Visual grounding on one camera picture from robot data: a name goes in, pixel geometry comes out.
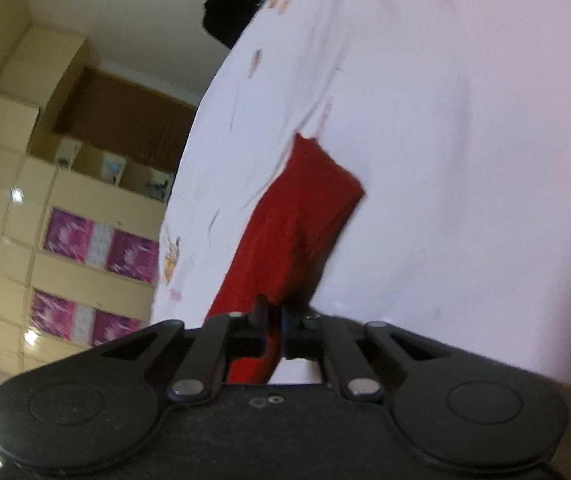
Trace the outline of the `red knitted garment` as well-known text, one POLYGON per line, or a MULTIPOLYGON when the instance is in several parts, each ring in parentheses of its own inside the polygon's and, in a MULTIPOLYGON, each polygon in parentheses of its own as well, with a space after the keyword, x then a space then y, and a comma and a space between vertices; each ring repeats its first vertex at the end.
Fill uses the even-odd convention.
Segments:
POLYGON ((365 190, 314 139, 300 134, 256 205, 208 315, 279 307, 314 295, 329 255, 365 190))

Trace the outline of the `cream wardrobe with posters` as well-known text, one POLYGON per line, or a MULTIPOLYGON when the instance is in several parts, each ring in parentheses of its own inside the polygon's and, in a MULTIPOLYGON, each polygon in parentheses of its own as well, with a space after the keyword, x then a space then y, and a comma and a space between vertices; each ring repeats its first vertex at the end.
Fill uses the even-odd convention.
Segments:
POLYGON ((0 73, 0 371, 144 326, 174 178, 54 132, 86 38, 34 27, 0 73))

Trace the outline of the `brown wooden door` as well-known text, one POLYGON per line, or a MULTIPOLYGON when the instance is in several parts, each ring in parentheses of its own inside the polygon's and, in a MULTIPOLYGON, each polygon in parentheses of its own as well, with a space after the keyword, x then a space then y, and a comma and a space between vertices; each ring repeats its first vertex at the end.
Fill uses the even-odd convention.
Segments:
POLYGON ((171 172, 178 168, 195 113, 185 102, 87 67, 54 131, 171 172))

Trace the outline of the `white floral bedsheet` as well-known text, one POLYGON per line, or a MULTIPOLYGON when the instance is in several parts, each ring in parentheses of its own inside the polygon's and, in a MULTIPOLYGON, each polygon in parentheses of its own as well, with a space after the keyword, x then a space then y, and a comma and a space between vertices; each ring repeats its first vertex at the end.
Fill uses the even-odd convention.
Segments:
POLYGON ((202 323, 295 134, 366 191, 319 310, 571 386, 571 0, 267 0, 197 110, 153 321, 202 323))

